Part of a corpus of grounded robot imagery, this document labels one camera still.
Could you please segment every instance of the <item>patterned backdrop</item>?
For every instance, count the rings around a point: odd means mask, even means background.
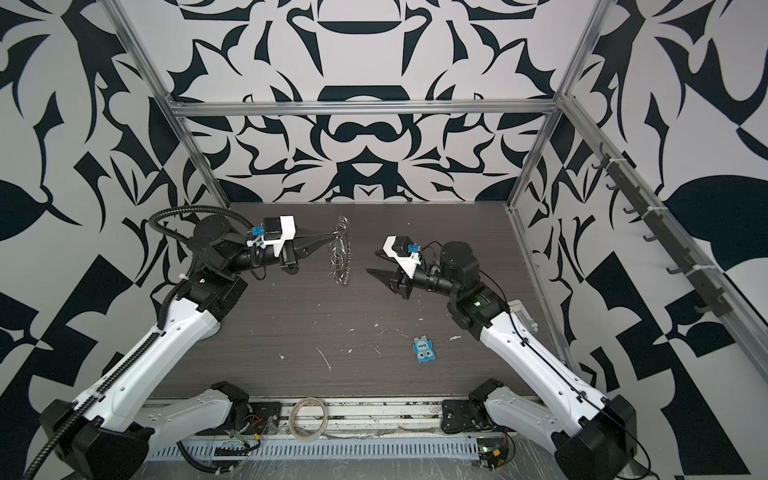
[[[191,118],[232,201],[506,200],[542,114]]]
[[[760,0],[619,0],[576,89],[763,317],[766,18]],[[518,207],[574,358],[635,406],[662,479],[764,478],[768,386],[717,318],[694,310],[702,299],[667,274],[672,260],[597,162],[562,120]]]
[[[123,1],[183,101],[551,98],[594,3]]]
[[[146,219],[211,199],[101,7],[0,5],[0,477],[19,478],[39,412],[110,369],[189,263]],[[38,478],[70,472],[52,455]]]

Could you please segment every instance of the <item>black hook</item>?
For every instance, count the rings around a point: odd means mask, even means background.
[[[707,313],[712,311],[712,306],[711,305],[707,305],[707,306],[694,305],[694,310],[696,310],[697,313]]]
[[[600,144],[600,153],[603,153],[603,144]],[[595,170],[600,170],[601,168],[605,168],[608,165],[608,161],[610,160],[610,157],[608,154],[603,154],[603,159],[600,160],[600,163],[597,165],[592,165],[592,168]]]

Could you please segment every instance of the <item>wooden tabletop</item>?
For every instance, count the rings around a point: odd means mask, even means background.
[[[490,377],[531,394],[511,367],[453,322],[446,297],[414,290],[404,300],[366,272],[394,270],[373,255],[389,235],[421,245],[468,242],[507,298],[520,299],[539,320],[537,338],[554,351],[502,204],[234,204],[233,210],[254,224],[293,215],[298,227],[319,232],[334,230],[339,215],[349,218],[351,284],[333,282],[325,248],[301,260],[295,276],[278,266],[260,282],[244,274],[249,286],[220,332],[189,350],[156,398],[195,396],[222,380],[252,396],[467,395]],[[416,361],[413,338],[421,335],[432,341],[434,362]]]

